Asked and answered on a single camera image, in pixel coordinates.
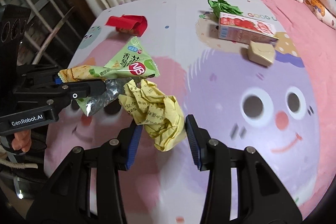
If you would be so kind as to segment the person's left hand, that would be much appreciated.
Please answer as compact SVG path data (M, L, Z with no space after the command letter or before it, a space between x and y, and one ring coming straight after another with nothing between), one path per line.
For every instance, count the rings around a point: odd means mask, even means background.
M14 139L11 142L11 146L13 147L13 150L18 151L22 150L23 152L29 151L31 147L31 131L25 130L16 132L14 134Z

